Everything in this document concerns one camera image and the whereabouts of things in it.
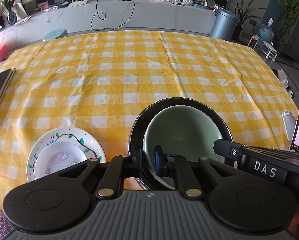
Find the stool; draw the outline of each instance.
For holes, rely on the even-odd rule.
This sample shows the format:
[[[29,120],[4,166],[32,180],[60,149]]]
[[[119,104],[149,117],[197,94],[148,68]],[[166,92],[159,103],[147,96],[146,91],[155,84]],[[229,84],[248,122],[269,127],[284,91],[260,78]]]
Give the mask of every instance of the stool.
[[[43,41],[51,41],[59,38],[68,37],[68,33],[66,29],[59,29],[55,31],[51,31],[43,38]]]
[[[258,43],[258,36],[257,35],[253,35],[248,43],[248,47],[255,49],[257,43]]]
[[[277,50],[271,44],[267,43],[266,41],[263,41],[260,50],[266,54],[265,59],[271,58],[272,63],[275,61],[275,58],[277,56]]]

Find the green bowl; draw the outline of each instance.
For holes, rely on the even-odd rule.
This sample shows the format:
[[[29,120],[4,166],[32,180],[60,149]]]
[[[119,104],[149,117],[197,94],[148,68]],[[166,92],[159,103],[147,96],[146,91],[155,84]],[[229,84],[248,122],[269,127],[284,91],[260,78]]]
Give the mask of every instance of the green bowl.
[[[224,163],[224,157],[213,150],[217,139],[222,139],[221,132],[204,112],[191,106],[170,106],[150,121],[143,140],[144,156],[154,178],[174,189],[173,179],[156,176],[154,146],[160,145],[166,155],[182,155],[191,162],[208,157]]]

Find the white stool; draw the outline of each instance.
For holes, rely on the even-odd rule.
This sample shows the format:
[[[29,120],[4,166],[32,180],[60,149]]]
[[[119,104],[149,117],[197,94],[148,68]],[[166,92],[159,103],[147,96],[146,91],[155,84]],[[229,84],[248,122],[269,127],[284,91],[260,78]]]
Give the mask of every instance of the white stool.
[[[266,54],[265,59],[272,59],[272,63],[275,61],[275,58],[277,56],[277,50],[266,41],[263,41],[263,44],[260,47],[260,50],[263,51]]]

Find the cable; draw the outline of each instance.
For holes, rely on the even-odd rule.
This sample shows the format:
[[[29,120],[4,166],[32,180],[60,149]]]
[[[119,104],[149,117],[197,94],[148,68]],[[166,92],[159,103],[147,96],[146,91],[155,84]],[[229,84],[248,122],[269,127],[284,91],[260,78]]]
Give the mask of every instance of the cable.
[[[101,20],[105,20],[105,19],[106,19],[106,14],[105,14],[104,12],[99,12],[99,11],[97,10],[97,4],[98,4],[98,0],[96,1],[96,13],[94,14],[93,18],[91,19],[91,28],[92,28],[94,31],[96,31],[96,32],[98,32],[98,31],[102,31],[102,30],[105,30],[105,29],[106,29],[106,28],[102,28],[102,29],[96,30],[96,29],[94,29],[93,26],[92,26],[92,22],[93,22],[94,17],[95,17],[96,15],[97,15],[97,16],[99,17],[99,19],[101,19]],[[99,16],[99,13],[104,14],[104,19],[102,19],[102,18]]]
[[[126,22],[122,23],[120,26],[118,26],[118,27],[116,27],[116,28],[111,29],[110,32],[113,31],[113,30],[115,30],[115,29],[117,29],[117,28],[119,28],[119,27],[121,27],[121,26],[124,25],[125,23],[127,23],[127,22],[131,19],[132,15],[133,15],[133,12],[134,12],[134,9],[135,9],[135,2],[132,1],[132,0],[111,0],[111,1],[125,1],[125,2],[132,2],[132,3],[133,3],[133,10],[132,10],[132,12],[131,12],[131,16],[128,18],[128,20],[127,20]],[[105,14],[104,12],[102,12],[102,11],[98,11],[98,9],[97,9],[97,4],[98,4],[98,0],[96,1],[96,13],[94,14],[93,18],[91,19],[91,28],[92,28],[94,31],[101,31],[101,30],[105,30],[106,28],[102,28],[102,29],[96,30],[96,29],[94,29],[93,26],[92,26],[92,22],[93,22],[94,17],[95,17],[96,15],[99,17],[100,20],[105,20],[105,19],[106,19],[106,14]],[[104,18],[101,18],[101,17],[99,16],[100,13],[104,14]]]

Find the small white plate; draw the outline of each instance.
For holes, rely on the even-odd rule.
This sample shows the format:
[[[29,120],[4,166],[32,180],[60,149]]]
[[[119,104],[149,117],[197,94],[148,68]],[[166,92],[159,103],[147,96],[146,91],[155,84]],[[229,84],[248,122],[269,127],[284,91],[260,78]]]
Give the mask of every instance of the small white plate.
[[[35,162],[44,148],[59,141],[67,141],[78,146],[87,159],[99,158],[101,163],[106,162],[105,153],[99,142],[88,132],[77,127],[58,127],[45,133],[33,146],[27,160],[27,181],[35,180]]]
[[[75,144],[70,142],[52,143],[42,150],[35,162],[35,179],[40,179],[86,160],[84,152]]]

